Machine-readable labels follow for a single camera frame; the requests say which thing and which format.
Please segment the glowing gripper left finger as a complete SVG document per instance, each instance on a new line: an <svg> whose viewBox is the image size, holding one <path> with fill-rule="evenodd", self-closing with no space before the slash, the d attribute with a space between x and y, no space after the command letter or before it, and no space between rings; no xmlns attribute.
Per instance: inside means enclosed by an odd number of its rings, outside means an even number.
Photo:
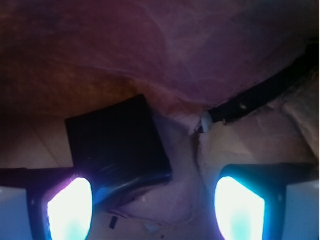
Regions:
<svg viewBox="0 0 320 240"><path fill-rule="evenodd" d="M85 240L92 215L91 183L73 168L0 171L2 240Z"/></svg>

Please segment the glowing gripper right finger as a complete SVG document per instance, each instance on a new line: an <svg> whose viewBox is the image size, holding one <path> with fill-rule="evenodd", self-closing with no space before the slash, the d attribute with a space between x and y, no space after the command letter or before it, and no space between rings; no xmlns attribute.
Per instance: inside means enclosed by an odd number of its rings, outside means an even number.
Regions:
<svg viewBox="0 0 320 240"><path fill-rule="evenodd" d="M229 164L214 210L225 240L318 240L320 179L310 163Z"/></svg>

